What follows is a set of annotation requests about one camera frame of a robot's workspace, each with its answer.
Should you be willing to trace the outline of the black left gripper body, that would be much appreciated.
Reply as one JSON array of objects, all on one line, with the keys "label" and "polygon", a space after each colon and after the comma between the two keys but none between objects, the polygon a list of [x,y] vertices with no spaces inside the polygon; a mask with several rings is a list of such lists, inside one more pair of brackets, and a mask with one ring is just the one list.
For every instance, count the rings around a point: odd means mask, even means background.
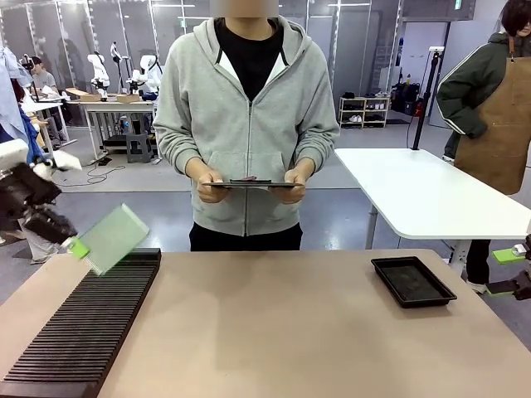
[{"label": "black left gripper body", "polygon": [[49,208],[60,194],[61,189],[54,182],[39,177],[26,163],[2,170],[1,224],[23,220],[24,213],[30,208]]}]

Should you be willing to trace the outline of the person's right hand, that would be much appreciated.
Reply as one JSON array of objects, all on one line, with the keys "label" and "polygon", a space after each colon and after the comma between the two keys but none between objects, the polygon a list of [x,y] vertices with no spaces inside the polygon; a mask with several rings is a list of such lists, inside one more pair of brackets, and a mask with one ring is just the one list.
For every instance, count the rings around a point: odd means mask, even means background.
[{"label": "person's right hand", "polygon": [[198,173],[196,178],[197,193],[202,202],[208,204],[217,204],[222,202],[229,194],[229,189],[216,186],[216,183],[222,183],[223,179],[219,172],[209,167],[204,168]]}]

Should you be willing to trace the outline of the person's left hand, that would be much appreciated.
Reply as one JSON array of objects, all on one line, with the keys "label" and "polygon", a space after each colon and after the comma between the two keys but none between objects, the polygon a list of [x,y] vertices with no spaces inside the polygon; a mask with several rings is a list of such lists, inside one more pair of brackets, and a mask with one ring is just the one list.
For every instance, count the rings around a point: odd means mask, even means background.
[{"label": "person's left hand", "polygon": [[304,198],[306,191],[305,184],[311,177],[313,171],[313,164],[303,159],[285,174],[285,182],[293,183],[295,186],[280,189],[280,199],[284,204],[291,205],[299,203]]}]

